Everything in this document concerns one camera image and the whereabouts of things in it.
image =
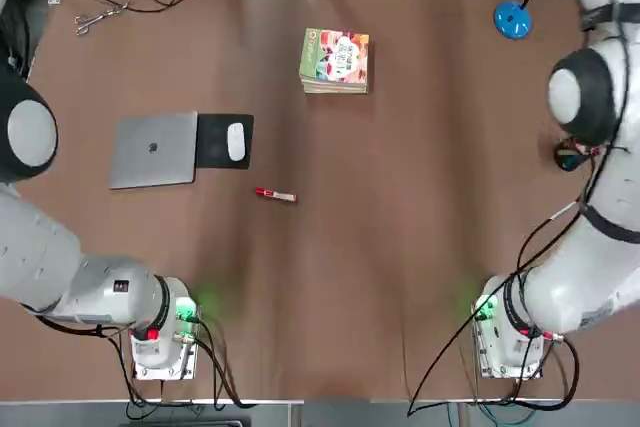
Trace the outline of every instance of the red marker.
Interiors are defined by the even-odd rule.
[[[298,196],[295,194],[281,194],[280,192],[274,192],[273,190],[263,189],[262,187],[258,187],[256,189],[256,194],[262,195],[263,197],[269,197],[272,199],[280,199],[285,200],[287,202],[298,202]]]

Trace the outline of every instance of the stack of books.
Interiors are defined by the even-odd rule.
[[[366,94],[369,36],[349,31],[307,29],[300,80],[308,94]]]

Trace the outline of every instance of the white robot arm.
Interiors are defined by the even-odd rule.
[[[557,250],[522,285],[508,281],[476,322],[486,377],[521,376],[523,346],[535,337],[527,378],[541,358],[540,334],[591,326],[640,299],[640,0],[578,1],[583,28],[601,40],[556,64],[549,106],[581,143],[615,137],[615,150]],[[490,279],[482,301],[504,280]]]
[[[129,328],[139,378],[193,377],[195,345],[182,340],[197,308],[184,284],[128,257],[83,254],[74,234],[20,198],[9,184],[51,165],[57,128],[8,66],[0,92],[0,297],[50,320]]]

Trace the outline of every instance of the black mouse pad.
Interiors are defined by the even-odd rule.
[[[239,122],[244,127],[244,159],[234,162],[229,158],[227,129]],[[196,140],[197,169],[248,169],[251,163],[253,115],[198,114]]]

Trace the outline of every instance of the computer mouse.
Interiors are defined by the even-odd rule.
[[[227,129],[227,148],[229,158],[234,162],[244,159],[244,127],[240,122],[231,124]]]

